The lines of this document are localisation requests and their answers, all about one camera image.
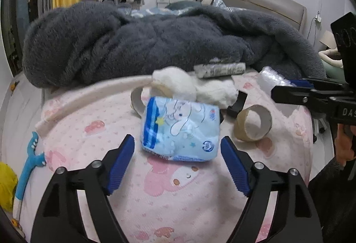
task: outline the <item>person's hand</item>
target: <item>person's hand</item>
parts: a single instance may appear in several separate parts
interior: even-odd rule
[[[351,126],[350,129],[356,135],[356,126]],[[338,134],[335,139],[336,161],[342,166],[345,166],[347,161],[352,161],[356,158],[351,147],[352,138],[346,135],[344,124],[338,124]]]

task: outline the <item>black sleeve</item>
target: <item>black sleeve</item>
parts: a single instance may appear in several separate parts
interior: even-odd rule
[[[354,237],[355,182],[348,182],[342,170],[343,167],[333,158],[308,186],[319,215],[324,243],[349,242]]]

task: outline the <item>tape roll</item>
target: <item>tape roll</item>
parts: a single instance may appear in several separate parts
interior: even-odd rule
[[[246,129],[246,119],[250,111],[257,113],[261,120],[261,127],[257,132],[252,133]],[[242,141],[253,142],[264,138],[272,128],[272,115],[270,111],[262,105],[253,105],[242,110],[234,123],[234,136]]]
[[[162,97],[169,97],[163,88],[156,88],[153,86],[152,83],[146,85],[146,87],[151,87],[150,89],[150,97],[153,96],[162,96]],[[146,105],[143,103],[141,99],[141,94],[144,89],[143,87],[137,87],[131,92],[131,108],[136,111],[136,113],[142,117],[146,108]]]

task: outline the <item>electrical cable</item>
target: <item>electrical cable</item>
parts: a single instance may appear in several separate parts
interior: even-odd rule
[[[314,43],[313,43],[313,47],[315,46],[315,40],[316,40],[316,22],[315,22],[315,33],[314,33]]]
[[[311,23],[310,23],[310,29],[309,29],[309,33],[308,33],[308,37],[307,39],[309,38],[309,34],[310,34],[310,30],[312,29],[312,24],[313,24],[313,20],[316,20],[316,18],[314,17],[312,20],[311,20]]]

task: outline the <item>blue gripper pad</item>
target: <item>blue gripper pad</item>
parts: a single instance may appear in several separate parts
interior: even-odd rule
[[[106,186],[106,189],[110,195],[120,187],[122,177],[125,174],[127,166],[129,165],[131,157],[134,153],[135,140],[133,136],[127,135],[119,149],[121,152],[117,156],[111,170],[109,171],[109,181]]]
[[[249,184],[249,173],[246,171],[245,166],[236,154],[234,148],[234,143],[229,137],[225,136],[221,140],[221,154],[225,160],[227,168],[229,169],[230,175],[234,180],[235,186],[240,192],[242,192],[246,197],[248,197],[252,191]]]
[[[314,88],[313,84],[311,84],[307,80],[290,80],[297,87],[307,87],[307,88]]]

